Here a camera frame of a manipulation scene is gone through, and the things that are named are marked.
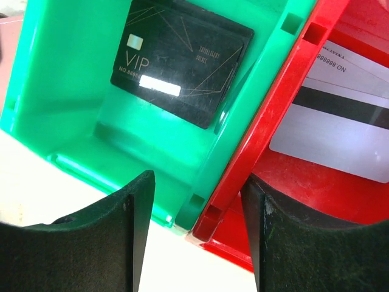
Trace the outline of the pink leather card holder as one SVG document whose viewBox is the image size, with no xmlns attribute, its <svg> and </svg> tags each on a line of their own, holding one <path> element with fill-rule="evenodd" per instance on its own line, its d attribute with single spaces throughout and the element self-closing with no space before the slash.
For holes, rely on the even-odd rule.
<svg viewBox="0 0 389 292">
<path fill-rule="evenodd" d="M 1 110 L 4 106 L 23 19 L 23 15 L 1 18 Z"/>
</svg>

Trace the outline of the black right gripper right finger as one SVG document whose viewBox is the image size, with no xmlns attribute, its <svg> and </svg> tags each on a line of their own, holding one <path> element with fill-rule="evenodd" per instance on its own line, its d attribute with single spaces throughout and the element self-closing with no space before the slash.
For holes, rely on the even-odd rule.
<svg viewBox="0 0 389 292">
<path fill-rule="evenodd" d="M 261 179 L 241 202 L 258 291 L 388 290 L 388 221 L 332 217 Z"/>
</svg>

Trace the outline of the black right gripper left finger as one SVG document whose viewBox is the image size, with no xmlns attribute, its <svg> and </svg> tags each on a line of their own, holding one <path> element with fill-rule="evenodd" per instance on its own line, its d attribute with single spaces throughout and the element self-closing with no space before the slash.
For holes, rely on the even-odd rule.
<svg viewBox="0 0 389 292">
<path fill-rule="evenodd" d="M 1 225 L 2 291 L 137 291 L 154 202 L 144 171 L 51 224 Z"/>
</svg>

